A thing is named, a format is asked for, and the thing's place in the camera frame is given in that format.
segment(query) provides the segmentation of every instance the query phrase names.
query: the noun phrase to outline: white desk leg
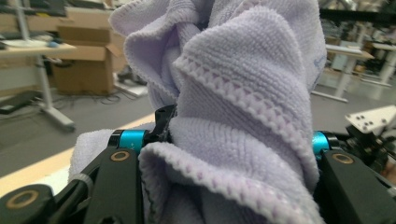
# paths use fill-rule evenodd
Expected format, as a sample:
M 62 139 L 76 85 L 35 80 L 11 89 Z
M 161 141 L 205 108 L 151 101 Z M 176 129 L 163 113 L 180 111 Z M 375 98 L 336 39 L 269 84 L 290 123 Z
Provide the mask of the white desk leg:
M 387 60 L 385 61 L 385 64 L 382 67 L 381 72 L 379 73 L 379 78 L 381 80 L 373 81 L 364 78 L 362 79 L 362 81 L 378 84 L 381 86 L 391 87 L 391 85 L 388 84 L 388 81 L 395 71 L 395 66 L 396 66 L 396 51 L 391 51 L 387 56 Z
M 356 61 L 357 60 L 355 58 L 348 57 L 346 66 L 344 67 L 343 74 L 341 76 L 341 80 L 338 83 L 338 87 L 335 90 L 334 95 L 326 94 L 326 93 L 319 92 L 319 91 L 312 91 L 312 94 L 347 103 L 347 99 L 343 98 L 343 95 L 344 95 L 345 89 L 347 88 L 347 85 L 349 84 L 350 76 L 352 76 L 351 75 L 352 70 L 355 67 Z
M 63 125 L 66 129 L 70 131 L 74 131 L 75 124 L 69 119 L 67 116 L 59 112 L 59 110 L 55 109 L 52 106 L 52 97 L 50 94 L 50 84 L 47 78 L 46 69 L 44 68 L 44 63 L 41 58 L 41 55 L 36 56 L 36 66 L 38 69 L 38 77 L 40 80 L 41 90 L 43 93 L 44 104 L 42 104 L 43 111 L 50 115 L 53 119 L 58 121 L 61 125 Z

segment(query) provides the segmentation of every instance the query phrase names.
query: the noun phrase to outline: teal anodized part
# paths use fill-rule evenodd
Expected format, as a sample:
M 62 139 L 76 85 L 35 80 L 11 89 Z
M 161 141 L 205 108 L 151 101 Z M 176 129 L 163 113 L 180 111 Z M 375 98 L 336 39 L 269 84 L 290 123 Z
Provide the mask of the teal anodized part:
M 314 154 L 317 157 L 317 160 L 321 160 L 320 152 L 322 150 L 328 151 L 330 149 L 329 142 L 327 141 L 324 133 L 314 132 L 314 136 L 312 138 L 312 148 L 314 149 Z
M 142 149 L 144 136 L 145 130 L 125 130 L 121 134 L 119 148 L 133 149 L 139 154 Z

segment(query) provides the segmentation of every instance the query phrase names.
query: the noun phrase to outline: microfiber cloth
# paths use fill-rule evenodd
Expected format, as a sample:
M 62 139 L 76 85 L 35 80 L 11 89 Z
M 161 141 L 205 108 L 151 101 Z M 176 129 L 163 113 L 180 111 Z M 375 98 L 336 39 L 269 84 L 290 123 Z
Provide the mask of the microfiber cloth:
M 132 1 L 110 23 L 153 107 L 177 104 L 173 144 L 139 156 L 147 223 L 323 222 L 311 195 L 309 92 L 326 60 L 318 1 Z M 109 135 L 78 139 L 70 175 Z

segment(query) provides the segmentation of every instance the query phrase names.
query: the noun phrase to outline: desk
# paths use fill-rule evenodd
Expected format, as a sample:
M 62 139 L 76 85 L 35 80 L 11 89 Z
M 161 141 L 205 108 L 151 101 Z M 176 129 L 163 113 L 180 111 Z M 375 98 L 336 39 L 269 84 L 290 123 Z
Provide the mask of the desk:
M 391 87 L 388 84 L 388 80 L 393 75 L 393 73 L 395 71 L 396 47 L 392 46 L 392 45 L 386 45 L 386 44 L 373 44 L 373 47 L 375 47 L 376 49 L 383 49 L 383 50 L 387 50 L 390 52 L 387 56 L 384 66 L 381 69 L 381 72 L 379 72 L 380 81 L 374 81 L 374 80 L 367 79 L 367 78 L 363 78 L 362 81 L 378 84 L 381 86 Z
M 36 59 L 36 67 L 38 69 L 38 78 L 40 80 L 40 86 L 43 93 L 43 104 L 40 104 L 42 110 L 50 117 L 58 121 L 67 130 L 74 131 L 75 124 L 67 116 L 59 112 L 52 106 L 52 97 L 50 94 L 50 84 L 47 78 L 47 73 L 42 60 L 42 55 L 64 53 L 76 49 L 73 46 L 62 44 L 59 48 L 8 48 L 0 50 L 0 58 L 18 58 L 33 56 Z
M 347 103 L 347 99 L 343 98 L 343 94 L 344 94 L 344 90 L 347 87 L 347 84 L 349 83 L 350 77 L 352 76 L 352 71 L 356 65 L 356 61 L 373 59 L 374 57 L 373 55 L 367 53 L 366 51 L 362 51 L 361 54 L 357 54 L 357 53 L 345 52 L 342 50 L 327 49 L 327 52 L 346 55 L 347 56 L 346 66 L 343 69 L 341 80 L 338 82 L 338 87 L 335 90 L 334 95 L 326 94 L 320 91 L 312 91 L 312 94 Z

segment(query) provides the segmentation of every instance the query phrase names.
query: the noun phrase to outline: table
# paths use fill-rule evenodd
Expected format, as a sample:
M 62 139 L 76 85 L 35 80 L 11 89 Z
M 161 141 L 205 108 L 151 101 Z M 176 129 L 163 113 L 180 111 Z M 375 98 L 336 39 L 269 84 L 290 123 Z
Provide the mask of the table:
M 383 50 L 387 50 L 390 52 L 387 56 L 384 66 L 381 69 L 381 72 L 379 72 L 380 80 L 375 81 L 375 80 L 371 80 L 371 79 L 367 79 L 367 78 L 362 78 L 361 81 L 378 84 L 381 86 L 391 87 L 388 84 L 388 81 L 389 81 L 389 78 L 393 75 L 393 73 L 395 71 L 396 46 L 386 45 L 386 44 L 373 44 L 373 47 L 375 47 L 376 49 L 383 49 Z
M 343 51 L 341 49 L 337 49 L 337 50 L 327 49 L 327 52 L 346 55 L 347 56 L 346 66 L 343 69 L 343 74 L 341 76 L 341 80 L 338 82 L 338 87 L 335 90 L 334 95 L 330 95 L 330 94 L 323 93 L 320 91 L 312 91 L 312 94 L 347 103 L 347 99 L 343 98 L 344 90 L 346 89 L 347 84 L 350 81 L 353 68 L 356 65 L 356 61 L 357 60 L 373 59 L 374 57 L 373 57 L 373 55 L 367 53 L 366 51 L 362 51 L 361 54 L 359 54 L 359 53 L 351 53 L 351 52 Z
M 52 97 L 50 94 L 50 84 L 47 78 L 46 69 L 44 67 L 43 55 L 52 55 L 57 53 L 69 52 L 76 47 L 62 44 L 58 48 L 8 48 L 0 50 L 0 58 L 18 58 L 18 57 L 35 57 L 36 67 L 38 70 L 38 79 L 40 80 L 40 86 L 43 94 L 43 104 L 40 104 L 42 110 L 49 115 L 51 118 L 58 121 L 67 130 L 74 131 L 75 124 L 67 116 L 62 114 L 59 110 L 55 109 L 52 105 Z

